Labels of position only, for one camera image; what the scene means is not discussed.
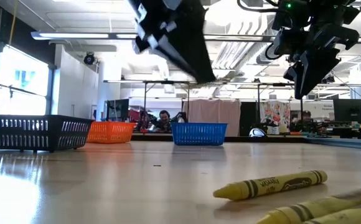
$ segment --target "crayon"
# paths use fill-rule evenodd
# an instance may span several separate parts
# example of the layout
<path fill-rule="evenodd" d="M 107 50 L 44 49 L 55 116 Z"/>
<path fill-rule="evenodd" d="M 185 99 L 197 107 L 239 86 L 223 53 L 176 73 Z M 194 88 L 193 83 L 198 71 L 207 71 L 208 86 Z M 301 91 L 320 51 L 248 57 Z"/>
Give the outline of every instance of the crayon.
<path fill-rule="evenodd" d="M 327 174 L 321 170 L 311 170 L 297 174 L 281 175 L 264 179 L 245 180 L 228 184 L 216 190 L 214 197 L 227 198 L 230 200 L 243 200 L 262 195 L 284 192 L 287 190 L 300 189 L 311 185 L 317 185 L 327 180 Z"/>
<path fill-rule="evenodd" d="M 361 206 L 315 218 L 304 224 L 361 224 Z"/>
<path fill-rule="evenodd" d="M 257 224 L 301 224 L 361 205 L 361 189 L 270 211 Z"/>

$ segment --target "screen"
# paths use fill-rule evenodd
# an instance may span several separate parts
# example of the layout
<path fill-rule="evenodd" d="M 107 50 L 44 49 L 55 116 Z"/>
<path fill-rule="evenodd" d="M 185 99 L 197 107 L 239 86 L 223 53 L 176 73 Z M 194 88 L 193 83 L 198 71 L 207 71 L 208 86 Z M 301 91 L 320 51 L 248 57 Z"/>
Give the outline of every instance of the screen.
<path fill-rule="evenodd" d="M 107 117 L 110 118 L 128 118 L 129 99 L 125 100 L 110 100 L 107 103 L 108 113 Z"/>
<path fill-rule="evenodd" d="M 361 100 L 333 100 L 335 121 L 358 121 Z"/>

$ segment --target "wire mesh basket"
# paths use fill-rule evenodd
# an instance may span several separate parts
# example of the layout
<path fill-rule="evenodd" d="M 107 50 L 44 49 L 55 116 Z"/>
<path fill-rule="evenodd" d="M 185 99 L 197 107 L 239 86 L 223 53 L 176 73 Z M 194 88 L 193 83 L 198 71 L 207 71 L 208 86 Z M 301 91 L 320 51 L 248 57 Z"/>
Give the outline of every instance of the wire mesh basket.
<path fill-rule="evenodd" d="M 85 145 L 91 123 L 61 115 L 0 115 L 0 149 L 76 149 Z"/>

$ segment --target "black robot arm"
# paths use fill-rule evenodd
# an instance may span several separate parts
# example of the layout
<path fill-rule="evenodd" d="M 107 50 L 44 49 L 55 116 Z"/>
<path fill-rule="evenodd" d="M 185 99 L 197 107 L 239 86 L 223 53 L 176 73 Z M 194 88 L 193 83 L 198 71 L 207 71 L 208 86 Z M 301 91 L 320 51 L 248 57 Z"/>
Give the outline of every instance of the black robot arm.
<path fill-rule="evenodd" d="M 270 47 L 278 55 L 275 58 L 289 56 L 292 65 L 284 78 L 294 82 L 296 99 L 307 95 L 340 62 L 336 44 L 348 50 L 359 40 L 356 30 L 342 27 L 361 11 L 351 6 L 355 0 L 265 0 L 272 9 L 250 8 L 235 1 L 244 10 L 276 13 L 272 29 L 279 32 Z M 203 35 L 206 10 L 200 1 L 128 2 L 136 15 L 135 52 L 150 50 L 192 75 L 197 83 L 215 80 Z M 256 0 L 243 2 L 256 4 Z"/>

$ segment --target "blue basket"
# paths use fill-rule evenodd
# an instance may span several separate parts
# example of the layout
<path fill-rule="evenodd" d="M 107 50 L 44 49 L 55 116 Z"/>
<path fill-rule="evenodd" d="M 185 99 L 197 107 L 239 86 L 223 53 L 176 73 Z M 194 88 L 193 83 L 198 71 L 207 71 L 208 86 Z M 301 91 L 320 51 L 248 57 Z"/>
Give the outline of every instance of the blue basket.
<path fill-rule="evenodd" d="M 220 146 L 225 140 L 228 124 L 171 123 L 177 146 Z"/>

